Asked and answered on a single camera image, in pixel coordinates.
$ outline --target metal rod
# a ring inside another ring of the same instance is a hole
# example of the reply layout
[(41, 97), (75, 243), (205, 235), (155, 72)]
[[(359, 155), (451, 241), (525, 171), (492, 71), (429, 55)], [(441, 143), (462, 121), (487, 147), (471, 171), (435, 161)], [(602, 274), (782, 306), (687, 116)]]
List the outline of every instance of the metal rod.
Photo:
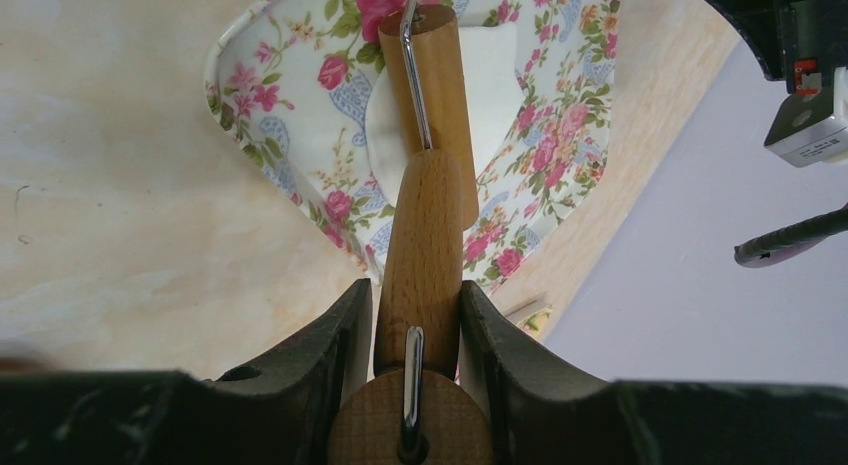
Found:
[(433, 139), (430, 136), (430, 122), (427, 119), (427, 108), (424, 106), (424, 93), (421, 90), (421, 77), (418, 75), (418, 65), (415, 63), (415, 53), (412, 49), (412, 23), (418, 15), (418, 2), (408, 0), (400, 21), (400, 42), (403, 48), (403, 63), (406, 65), (406, 75), (409, 77), (409, 89), (412, 92), (412, 106), (415, 108), (415, 118), (418, 120), (418, 135), (424, 150), (433, 149)]
[(398, 458), (420, 464), (427, 457), (427, 439), (421, 433), (421, 375), (424, 368), (424, 330), (409, 327), (403, 361), (403, 412), (400, 419)]

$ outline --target floral tray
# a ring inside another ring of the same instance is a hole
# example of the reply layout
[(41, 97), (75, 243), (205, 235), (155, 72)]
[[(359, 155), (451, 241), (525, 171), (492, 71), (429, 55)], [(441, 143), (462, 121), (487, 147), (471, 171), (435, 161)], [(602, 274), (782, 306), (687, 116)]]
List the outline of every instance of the floral tray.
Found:
[[(377, 25), (406, 0), (260, 0), (210, 51), (215, 120), (321, 231), (380, 280), (394, 209), (368, 162)], [(465, 278), (497, 287), (598, 183), (610, 124), (619, 0), (419, 0), (461, 26), (518, 28), (525, 101), (477, 178)]]

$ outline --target white floor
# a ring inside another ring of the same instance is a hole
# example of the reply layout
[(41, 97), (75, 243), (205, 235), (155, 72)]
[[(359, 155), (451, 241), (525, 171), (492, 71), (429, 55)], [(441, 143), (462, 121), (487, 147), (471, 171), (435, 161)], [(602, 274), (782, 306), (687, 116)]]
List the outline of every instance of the white floor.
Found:
[(733, 261), (734, 245), (848, 202), (848, 166), (763, 149), (785, 97), (740, 45), (549, 348), (604, 379), (848, 386), (848, 233), (770, 268)]

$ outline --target black cable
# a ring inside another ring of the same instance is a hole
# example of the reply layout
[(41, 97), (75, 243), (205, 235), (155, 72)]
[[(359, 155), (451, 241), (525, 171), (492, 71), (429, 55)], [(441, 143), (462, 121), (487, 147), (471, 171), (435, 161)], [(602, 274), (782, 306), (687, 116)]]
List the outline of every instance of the black cable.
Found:
[(742, 265), (779, 250), (821, 240), (845, 231), (848, 231), (848, 207), (748, 240), (736, 247), (733, 258), (736, 263)]

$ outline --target white napkin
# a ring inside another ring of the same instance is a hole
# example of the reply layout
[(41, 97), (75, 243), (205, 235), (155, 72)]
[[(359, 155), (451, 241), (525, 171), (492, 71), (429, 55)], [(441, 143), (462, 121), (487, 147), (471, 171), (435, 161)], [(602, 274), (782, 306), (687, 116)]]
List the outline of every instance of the white napkin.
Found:
[[(479, 176), (498, 152), (524, 93), (515, 76), (518, 33), (514, 23), (459, 29), (474, 172)], [(397, 204), (409, 160), (388, 74), (377, 78), (365, 110), (368, 161), (386, 200)]]

